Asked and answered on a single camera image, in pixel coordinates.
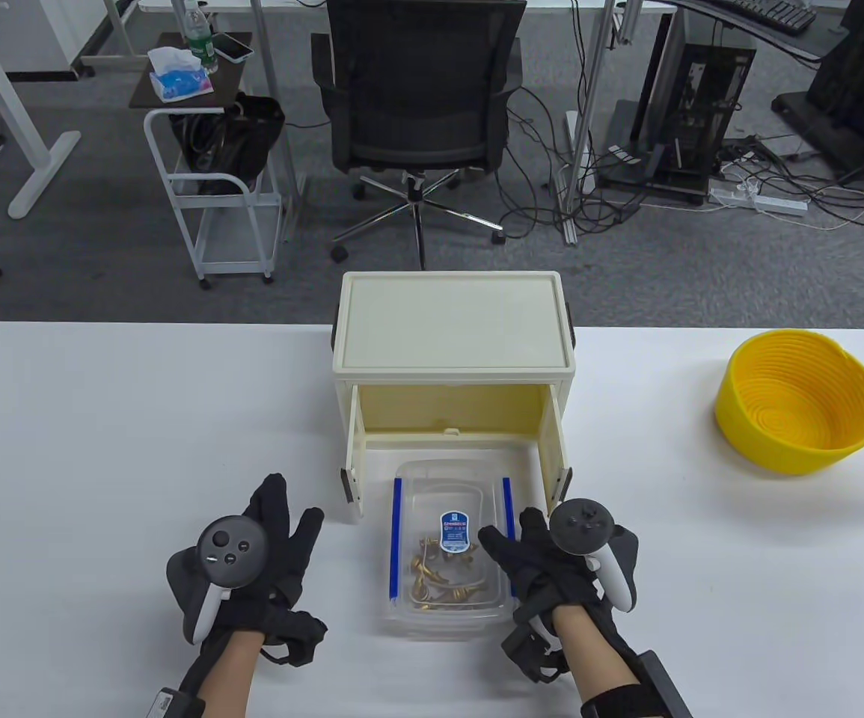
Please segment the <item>person's right hand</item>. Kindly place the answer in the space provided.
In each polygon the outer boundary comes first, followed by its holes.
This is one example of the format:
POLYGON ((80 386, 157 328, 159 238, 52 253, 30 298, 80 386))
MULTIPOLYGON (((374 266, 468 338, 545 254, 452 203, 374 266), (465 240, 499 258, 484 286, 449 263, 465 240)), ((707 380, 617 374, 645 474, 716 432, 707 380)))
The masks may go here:
POLYGON ((588 613, 599 632, 620 651, 624 642, 614 624, 613 603, 600 598, 590 571, 579 555, 561 550, 551 537, 544 513, 527 507, 518 516, 520 537, 512 539, 494 526, 477 533, 483 550, 506 572, 529 619, 540 616, 542 625, 552 636, 559 632, 554 624, 554 610, 579 606, 588 613))

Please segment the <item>person's left hand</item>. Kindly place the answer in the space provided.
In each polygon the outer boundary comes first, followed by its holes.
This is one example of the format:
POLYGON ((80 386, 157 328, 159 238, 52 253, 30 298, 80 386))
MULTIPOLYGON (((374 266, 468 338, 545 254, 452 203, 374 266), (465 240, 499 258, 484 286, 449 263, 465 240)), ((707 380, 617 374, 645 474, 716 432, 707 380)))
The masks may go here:
MULTIPOLYGON (((202 675, 218 663, 233 632, 260 633, 263 647, 285 646, 283 657, 273 657, 264 650, 260 655, 279 666, 294 667, 311 663, 327 632, 321 619, 295 609, 325 513, 319 507, 308 507, 292 531, 286 480, 281 474, 269 474, 251 494, 241 518, 262 530, 264 561, 251 581, 232 588, 229 598, 217 603, 212 627, 203 637, 194 663, 202 675)), ((194 642, 207 585, 216 582, 213 575, 217 568, 223 565, 227 572, 239 570, 242 564, 257 565, 254 548, 242 551, 242 544, 251 541, 236 539, 231 531, 210 524, 195 546, 173 553, 166 563, 166 581, 183 613, 186 642, 194 642)))

